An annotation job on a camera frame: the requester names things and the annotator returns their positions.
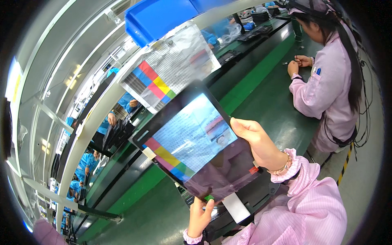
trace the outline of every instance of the blue plastic bin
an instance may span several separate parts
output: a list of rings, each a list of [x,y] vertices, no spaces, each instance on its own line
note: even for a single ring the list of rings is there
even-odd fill
[[[125,11],[125,31],[145,47],[198,14],[190,0],[143,0]]]
[[[199,13],[231,3],[234,0],[190,0]]]

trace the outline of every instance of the pink color patch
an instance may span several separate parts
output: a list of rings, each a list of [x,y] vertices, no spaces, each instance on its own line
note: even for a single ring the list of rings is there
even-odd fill
[[[148,146],[152,151],[158,149],[161,145],[156,141],[154,138],[149,138],[146,143],[144,143],[146,146]]]
[[[147,88],[150,89],[154,93],[154,95],[156,95],[160,100],[165,97],[165,93],[160,90],[155,83],[152,82],[150,85],[148,85]]]
[[[139,68],[144,72],[144,74],[146,74],[149,79],[151,79],[151,81],[154,81],[158,77],[158,74],[145,60],[139,65]]]
[[[173,165],[171,165],[170,163],[168,163],[167,161],[165,161],[162,157],[160,157],[158,155],[156,155],[155,159],[169,171],[171,171],[174,168]]]

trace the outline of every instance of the long black hair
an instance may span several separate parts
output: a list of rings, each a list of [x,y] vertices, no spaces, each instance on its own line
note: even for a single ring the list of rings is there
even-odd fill
[[[359,63],[358,55],[352,46],[350,38],[340,23],[340,18],[337,17],[335,12],[330,12],[322,18],[305,13],[293,13],[292,15],[303,21],[306,25],[309,25],[310,22],[316,23],[320,27],[321,34],[323,35],[324,45],[328,42],[328,37],[332,36],[327,36],[327,33],[336,31],[339,33],[340,40],[346,49],[351,62],[351,85],[350,90],[348,91],[348,102],[353,113],[359,112],[359,103],[361,100],[363,84],[362,67]]]

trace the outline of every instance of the red sticker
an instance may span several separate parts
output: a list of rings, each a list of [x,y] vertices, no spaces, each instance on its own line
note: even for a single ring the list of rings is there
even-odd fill
[[[249,172],[254,175],[255,173],[257,173],[257,171],[259,171],[258,168],[256,168],[256,166],[254,166],[253,168],[249,169]]]

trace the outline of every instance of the hand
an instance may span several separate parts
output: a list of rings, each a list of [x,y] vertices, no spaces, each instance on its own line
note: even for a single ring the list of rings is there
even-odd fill
[[[305,55],[294,56],[294,61],[298,64],[299,67],[307,67],[313,65],[312,59]]]
[[[189,218],[188,236],[197,238],[211,221],[211,213],[214,209],[214,200],[210,199],[203,210],[203,203],[195,197],[191,205],[191,216]]]
[[[116,115],[114,115],[113,113],[109,113],[107,115],[107,121],[110,125],[115,126],[117,124]]]
[[[293,75],[293,73],[298,73],[298,63],[295,61],[290,61],[289,65],[287,66],[287,72],[289,73],[290,77]]]
[[[135,107],[135,106],[137,106],[138,105],[138,101],[137,100],[131,100],[130,102],[129,102],[129,106],[130,107]]]
[[[278,150],[258,122],[231,118],[230,125],[236,135],[249,142],[259,166],[277,171],[286,165],[287,155]]]

